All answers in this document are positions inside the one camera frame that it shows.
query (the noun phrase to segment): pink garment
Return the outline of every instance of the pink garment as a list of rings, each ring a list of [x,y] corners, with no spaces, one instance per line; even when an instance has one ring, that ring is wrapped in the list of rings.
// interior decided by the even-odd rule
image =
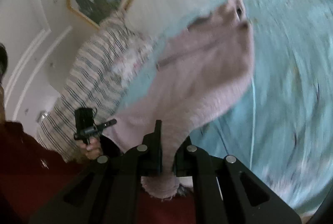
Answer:
[[[104,131],[123,151],[141,144],[162,120],[163,174],[143,177],[148,193],[175,195],[174,155],[190,132],[224,114],[246,91],[253,75],[252,26],[242,0],[228,0],[166,45],[148,94],[116,114]]]

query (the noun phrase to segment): striped fabric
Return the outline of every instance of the striped fabric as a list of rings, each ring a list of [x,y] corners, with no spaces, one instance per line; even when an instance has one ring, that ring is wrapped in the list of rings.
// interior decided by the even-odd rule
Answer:
[[[79,107],[96,108],[95,123],[108,120],[152,52],[150,42],[128,30],[120,12],[102,22],[101,30],[80,48],[61,97],[41,123],[36,140],[60,153],[65,161],[76,158],[74,111]],[[124,62],[128,53],[130,63]]]

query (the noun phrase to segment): person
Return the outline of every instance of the person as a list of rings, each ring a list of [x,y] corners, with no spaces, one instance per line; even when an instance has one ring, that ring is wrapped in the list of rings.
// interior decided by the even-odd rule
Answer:
[[[6,121],[1,81],[8,56],[0,44],[0,222],[27,223],[30,216],[67,185],[99,155],[115,156],[119,149],[107,138],[92,138],[90,145],[79,142],[87,161],[65,163],[54,151],[43,148],[26,134],[21,123]],[[195,223],[193,195],[162,201],[141,190],[137,202],[137,223]]]

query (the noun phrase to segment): teal blanket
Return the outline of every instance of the teal blanket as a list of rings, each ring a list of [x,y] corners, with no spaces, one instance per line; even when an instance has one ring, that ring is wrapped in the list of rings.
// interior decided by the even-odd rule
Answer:
[[[193,131],[191,140],[211,155],[235,155],[297,213],[309,213],[333,178],[333,0],[243,1],[254,27],[252,86],[227,114]],[[163,38],[202,12],[168,28],[155,58]],[[144,67],[120,108],[146,94],[154,64]]]

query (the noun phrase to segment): bed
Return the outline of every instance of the bed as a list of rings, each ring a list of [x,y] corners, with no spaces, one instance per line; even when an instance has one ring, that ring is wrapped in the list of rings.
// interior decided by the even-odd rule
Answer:
[[[145,96],[165,40],[224,1],[133,1],[126,26],[156,41],[110,116]],[[297,213],[311,215],[333,178],[333,0],[243,1],[254,28],[252,84],[190,137],[211,155],[235,155]]]

